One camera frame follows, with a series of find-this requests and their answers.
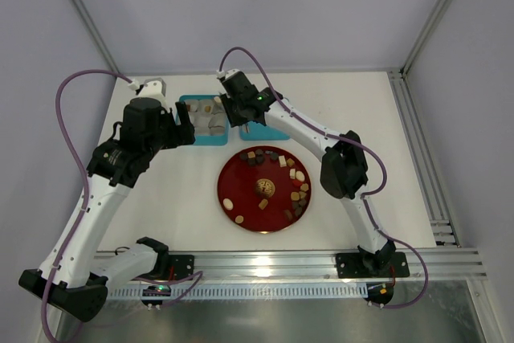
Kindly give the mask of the teal chocolate box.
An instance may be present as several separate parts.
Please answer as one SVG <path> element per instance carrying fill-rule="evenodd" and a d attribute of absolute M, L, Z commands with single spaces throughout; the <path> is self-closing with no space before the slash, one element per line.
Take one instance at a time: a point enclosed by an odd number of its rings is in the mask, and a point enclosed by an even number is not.
<path fill-rule="evenodd" d="M 183 95 L 179 98 L 189 110 L 196 146 L 224 146 L 228 142 L 230 125 L 225 111 L 213 114 L 215 96 Z"/>

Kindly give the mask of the tan caramel square chocolate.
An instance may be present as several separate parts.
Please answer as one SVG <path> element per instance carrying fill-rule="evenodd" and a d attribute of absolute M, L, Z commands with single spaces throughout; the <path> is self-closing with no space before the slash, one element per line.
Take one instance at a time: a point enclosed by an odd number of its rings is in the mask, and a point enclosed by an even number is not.
<path fill-rule="evenodd" d="M 259 209 L 264 210 L 268 205 L 268 200 L 263 198 L 259 203 Z"/>

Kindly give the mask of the metal tongs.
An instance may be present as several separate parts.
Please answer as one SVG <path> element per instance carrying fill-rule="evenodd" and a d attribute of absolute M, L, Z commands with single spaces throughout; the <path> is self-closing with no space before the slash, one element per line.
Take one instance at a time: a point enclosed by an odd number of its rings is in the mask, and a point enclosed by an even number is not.
<path fill-rule="evenodd" d="M 224 112 L 224 107 L 222 106 L 222 104 L 221 104 L 221 105 L 217 105 L 217 104 L 214 102 L 213 114 L 215 114 L 215 113 L 220 113 L 220 112 Z M 249 133 L 249 126 L 248 126 L 248 124 L 244 124 L 244 125 L 242 126 L 242 131 L 243 131 L 244 133 Z"/>

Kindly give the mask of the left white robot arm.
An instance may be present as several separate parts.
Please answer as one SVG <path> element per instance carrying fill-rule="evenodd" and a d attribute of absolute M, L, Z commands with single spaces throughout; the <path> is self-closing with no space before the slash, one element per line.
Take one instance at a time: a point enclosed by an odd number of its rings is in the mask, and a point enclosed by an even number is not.
<path fill-rule="evenodd" d="M 149 237 L 107 263 L 93 263 L 114 214 L 161 150 L 192 145 L 194 126 L 186 104 L 171 112 L 159 100 L 132 99 L 112 135 L 98 145 L 86 168 L 86 188 L 54 251 L 19 285 L 57 309 L 89 322 L 108 294 L 136 278 L 160 280 L 169 272 L 169 248 Z"/>

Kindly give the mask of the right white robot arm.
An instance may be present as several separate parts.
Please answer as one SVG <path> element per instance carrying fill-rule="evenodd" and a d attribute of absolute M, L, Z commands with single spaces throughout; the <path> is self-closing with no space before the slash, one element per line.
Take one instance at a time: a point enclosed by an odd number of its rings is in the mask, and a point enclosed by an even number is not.
<path fill-rule="evenodd" d="M 270 87 L 258 90 L 240 70 L 219 71 L 217 78 L 226 91 L 220 98 L 230 125 L 259 123 L 309 150 L 321 163 L 322 188 L 340 200 L 350 218 L 361 265 L 372 275 L 388 269 L 396 247 L 381 230 L 365 192 L 368 165 L 360 137 L 353 131 L 339 134 L 324 128 Z"/>

